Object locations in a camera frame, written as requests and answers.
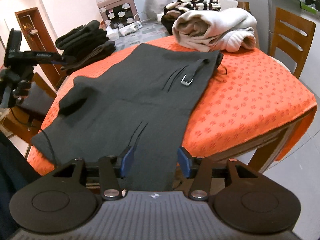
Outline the wooden chair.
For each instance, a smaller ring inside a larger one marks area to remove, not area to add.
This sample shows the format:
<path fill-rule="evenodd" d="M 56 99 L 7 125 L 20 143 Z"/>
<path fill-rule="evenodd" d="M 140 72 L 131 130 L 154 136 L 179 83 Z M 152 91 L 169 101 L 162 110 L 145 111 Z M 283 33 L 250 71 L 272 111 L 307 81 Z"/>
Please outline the wooden chair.
<path fill-rule="evenodd" d="M 296 63 L 293 75 L 300 78 L 315 30 L 314 22 L 277 7 L 269 55 L 274 57 L 277 49 L 284 52 Z"/>
<path fill-rule="evenodd" d="M 1 125 L 6 131 L 30 144 L 31 138 L 40 130 L 55 98 L 56 92 L 35 73 L 29 96 L 22 103 L 7 110 Z"/>

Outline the pink water dispenser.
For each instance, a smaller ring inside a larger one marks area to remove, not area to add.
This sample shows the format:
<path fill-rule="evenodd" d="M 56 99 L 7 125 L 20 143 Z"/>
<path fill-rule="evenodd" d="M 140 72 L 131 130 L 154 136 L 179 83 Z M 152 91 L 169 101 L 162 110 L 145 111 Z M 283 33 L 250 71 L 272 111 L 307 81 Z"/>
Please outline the pink water dispenser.
<path fill-rule="evenodd" d="M 111 29 L 132 24 L 137 14 L 134 0 L 99 0 L 97 5 L 105 25 Z"/>

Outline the cream white sweater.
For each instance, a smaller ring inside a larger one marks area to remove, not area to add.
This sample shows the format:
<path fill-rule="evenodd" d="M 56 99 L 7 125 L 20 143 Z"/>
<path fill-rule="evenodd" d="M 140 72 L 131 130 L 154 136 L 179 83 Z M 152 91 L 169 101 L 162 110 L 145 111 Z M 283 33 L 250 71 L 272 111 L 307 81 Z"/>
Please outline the cream white sweater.
<path fill-rule="evenodd" d="M 172 33 L 183 47 L 201 52 L 225 50 L 237 52 L 241 47 L 256 47 L 254 28 L 257 20 L 241 8 L 223 11 L 189 11 L 173 24 Z"/>

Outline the black folded clothes stack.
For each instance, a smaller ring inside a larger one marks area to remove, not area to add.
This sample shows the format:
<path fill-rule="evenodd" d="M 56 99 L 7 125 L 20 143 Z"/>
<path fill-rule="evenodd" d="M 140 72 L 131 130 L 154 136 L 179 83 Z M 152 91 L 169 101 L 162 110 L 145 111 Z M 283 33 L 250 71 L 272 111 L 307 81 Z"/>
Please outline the black folded clothes stack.
<path fill-rule="evenodd" d="M 62 57 L 72 59 L 61 67 L 67 75 L 103 60 L 116 51 L 115 42 L 100 28 L 100 22 L 92 20 L 86 25 L 72 29 L 55 41 Z"/>

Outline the right wooden chair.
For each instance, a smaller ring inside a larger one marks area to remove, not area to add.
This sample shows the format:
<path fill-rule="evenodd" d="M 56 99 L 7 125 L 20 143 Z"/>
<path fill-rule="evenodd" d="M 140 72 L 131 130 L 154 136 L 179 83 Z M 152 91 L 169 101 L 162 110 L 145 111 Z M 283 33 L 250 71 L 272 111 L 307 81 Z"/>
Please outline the right wooden chair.
<path fill-rule="evenodd" d="M 284 52 L 296 63 L 293 75 L 300 78 L 315 30 L 314 22 L 277 7 L 269 55 L 274 57 L 277 49 Z"/>

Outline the white power strip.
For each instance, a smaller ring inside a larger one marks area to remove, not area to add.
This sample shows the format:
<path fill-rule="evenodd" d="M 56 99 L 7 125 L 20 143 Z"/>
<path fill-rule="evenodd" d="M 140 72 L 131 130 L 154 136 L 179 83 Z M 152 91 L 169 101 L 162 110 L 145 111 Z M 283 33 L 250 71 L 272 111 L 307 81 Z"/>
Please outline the white power strip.
<path fill-rule="evenodd" d="M 137 30 L 141 29 L 143 26 L 141 24 L 141 22 L 133 22 L 123 28 L 119 29 L 119 33 L 121 36 L 126 36 L 129 35 L 130 33 L 134 33 Z"/>

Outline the dark grey garment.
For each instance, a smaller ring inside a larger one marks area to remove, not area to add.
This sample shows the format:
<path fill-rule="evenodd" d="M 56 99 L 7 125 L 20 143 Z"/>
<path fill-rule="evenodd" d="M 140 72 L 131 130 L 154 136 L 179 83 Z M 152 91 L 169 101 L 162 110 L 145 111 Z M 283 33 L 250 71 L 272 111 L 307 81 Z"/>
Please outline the dark grey garment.
<path fill-rule="evenodd" d="M 99 77 L 76 77 L 56 119 L 31 142 L 59 164 L 76 157 L 95 162 L 133 147 L 122 186 L 169 191 L 189 117 L 222 58 L 219 51 L 140 44 Z"/>

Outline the striped patterned clothes pile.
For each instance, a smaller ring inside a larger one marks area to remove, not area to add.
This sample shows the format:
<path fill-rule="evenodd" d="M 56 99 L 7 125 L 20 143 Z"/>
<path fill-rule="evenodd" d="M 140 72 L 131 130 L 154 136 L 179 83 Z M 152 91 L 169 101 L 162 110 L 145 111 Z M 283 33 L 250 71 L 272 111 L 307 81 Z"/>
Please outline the striped patterned clothes pile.
<path fill-rule="evenodd" d="M 172 35 L 172 26 L 182 14 L 192 10 L 220 11 L 220 9 L 219 0 L 176 0 L 163 7 L 161 24 L 169 35 Z"/>

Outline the checkered floral tablecloth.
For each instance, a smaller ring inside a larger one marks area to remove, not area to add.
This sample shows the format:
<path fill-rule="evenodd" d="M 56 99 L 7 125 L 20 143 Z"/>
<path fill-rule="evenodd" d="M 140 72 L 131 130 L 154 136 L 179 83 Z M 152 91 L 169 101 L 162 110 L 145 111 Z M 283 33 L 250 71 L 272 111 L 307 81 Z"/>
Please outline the checkered floral tablecloth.
<path fill-rule="evenodd" d="M 130 33 L 126 36 L 118 38 L 115 41 L 116 51 L 120 51 L 132 45 L 146 43 L 166 36 L 169 36 L 169 33 L 161 23 L 145 22 L 142 23 L 141 29 L 135 31 L 134 33 Z"/>

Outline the left wooden chair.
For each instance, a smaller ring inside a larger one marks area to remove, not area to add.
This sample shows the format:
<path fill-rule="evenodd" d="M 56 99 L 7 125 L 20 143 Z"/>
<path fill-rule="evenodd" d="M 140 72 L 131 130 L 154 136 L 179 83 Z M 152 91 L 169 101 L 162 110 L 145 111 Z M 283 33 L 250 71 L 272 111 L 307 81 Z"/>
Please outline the left wooden chair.
<path fill-rule="evenodd" d="M 22 103 L 7 110 L 1 125 L 6 131 L 30 144 L 31 138 L 40 130 L 55 98 L 56 92 L 35 73 L 29 96 Z"/>

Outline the brown wooden door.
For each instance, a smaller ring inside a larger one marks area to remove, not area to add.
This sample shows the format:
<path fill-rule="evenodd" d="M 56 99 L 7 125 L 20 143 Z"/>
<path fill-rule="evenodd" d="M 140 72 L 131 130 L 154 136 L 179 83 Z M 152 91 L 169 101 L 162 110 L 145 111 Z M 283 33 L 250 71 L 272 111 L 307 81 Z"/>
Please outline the brown wooden door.
<path fill-rule="evenodd" d="M 37 7 L 15 12 L 22 34 L 34 51 L 55 52 L 57 49 L 52 41 Z M 58 64 L 40 64 L 41 69 L 51 85 L 58 90 L 66 78 Z"/>

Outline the orange floral table mat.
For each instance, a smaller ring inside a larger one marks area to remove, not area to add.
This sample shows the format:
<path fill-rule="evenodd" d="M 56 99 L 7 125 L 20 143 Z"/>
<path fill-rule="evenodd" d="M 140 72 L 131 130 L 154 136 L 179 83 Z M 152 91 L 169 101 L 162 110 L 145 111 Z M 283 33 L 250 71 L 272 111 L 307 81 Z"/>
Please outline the orange floral table mat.
<path fill-rule="evenodd" d="M 180 46 L 172 37 L 146 44 L 171 51 L 195 51 Z M 99 77 L 127 58 L 139 45 L 118 51 L 74 72 L 59 89 L 43 122 L 43 131 L 56 119 L 59 102 L 73 88 L 76 77 Z M 291 150 L 312 123 L 316 110 L 314 95 L 259 49 L 224 52 L 220 65 L 189 117 L 180 147 L 184 147 L 193 157 L 226 160 L 246 152 L 250 140 L 261 136 L 269 138 L 281 127 L 298 120 L 299 124 L 279 153 L 259 156 L 255 169 L 260 170 Z M 28 162 L 41 175 L 69 162 L 59 164 L 49 160 L 32 146 Z"/>

